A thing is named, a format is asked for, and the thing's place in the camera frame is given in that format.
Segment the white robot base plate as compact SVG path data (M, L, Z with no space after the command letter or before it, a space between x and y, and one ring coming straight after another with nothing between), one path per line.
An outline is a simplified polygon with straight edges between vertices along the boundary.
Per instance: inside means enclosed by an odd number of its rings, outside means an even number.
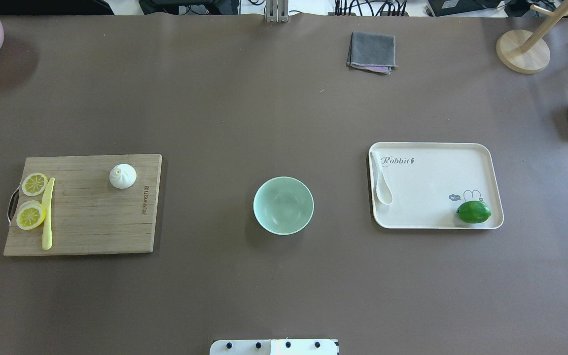
M235 339L218 340L210 355L338 355L334 339Z

